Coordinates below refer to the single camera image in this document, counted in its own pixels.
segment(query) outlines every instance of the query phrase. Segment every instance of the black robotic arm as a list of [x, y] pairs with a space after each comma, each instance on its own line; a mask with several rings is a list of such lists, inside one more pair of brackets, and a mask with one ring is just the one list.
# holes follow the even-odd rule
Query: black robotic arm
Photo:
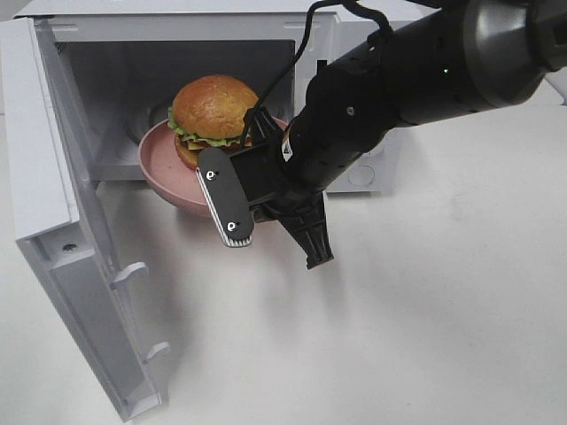
[[279, 220], [308, 268], [332, 259], [322, 192], [389, 130], [521, 104], [567, 66], [564, 0], [410, 1], [441, 10], [394, 32], [380, 12], [342, 2], [380, 30], [319, 71], [285, 131], [250, 110], [252, 148], [201, 153], [198, 176], [225, 244], [244, 246], [254, 221]]

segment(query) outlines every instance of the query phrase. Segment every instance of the sesame-free bun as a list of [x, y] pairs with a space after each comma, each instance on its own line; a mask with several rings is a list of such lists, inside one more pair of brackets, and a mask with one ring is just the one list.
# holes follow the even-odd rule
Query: sesame-free bun
[[228, 75], [208, 75], [190, 82], [177, 93], [172, 112], [187, 133], [225, 139], [242, 134], [246, 111], [257, 100], [256, 94], [242, 81]]

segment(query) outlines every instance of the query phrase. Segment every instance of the microwave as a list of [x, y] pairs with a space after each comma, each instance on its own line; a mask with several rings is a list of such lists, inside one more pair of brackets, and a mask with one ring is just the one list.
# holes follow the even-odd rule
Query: microwave
[[[422, 16], [413, 4], [375, 3], [394, 27]], [[291, 60], [309, 5], [34, 0], [0, 24], [16, 241], [124, 421], [167, 399], [152, 360], [170, 345], [138, 342], [131, 282], [148, 267], [119, 263], [97, 188], [144, 179], [137, 144], [185, 83], [227, 73], [261, 92]], [[318, 12], [303, 58], [265, 103], [270, 112], [289, 121], [318, 66], [376, 29], [340, 8]], [[370, 177], [355, 167], [330, 191], [390, 192], [397, 137], [360, 159]]]

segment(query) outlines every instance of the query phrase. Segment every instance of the open microwave door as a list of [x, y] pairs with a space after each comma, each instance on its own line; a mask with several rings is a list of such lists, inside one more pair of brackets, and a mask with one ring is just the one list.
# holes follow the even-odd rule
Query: open microwave door
[[128, 281], [147, 267], [118, 268], [49, 26], [3, 22], [0, 43], [16, 241], [126, 421], [163, 401], [148, 360], [168, 344], [139, 351], [128, 302]]

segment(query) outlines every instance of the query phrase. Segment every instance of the pink bowl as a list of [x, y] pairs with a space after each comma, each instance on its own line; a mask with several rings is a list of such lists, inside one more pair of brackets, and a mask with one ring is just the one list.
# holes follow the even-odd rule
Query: pink bowl
[[[283, 121], [275, 120], [285, 128]], [[146, 133], [138, 148], [145, 180], [170, 204], [202, 217], [210, 217], [197, 174], [177, 156], [174, 139], [175, 133], [167, 126], [167, 120]]]

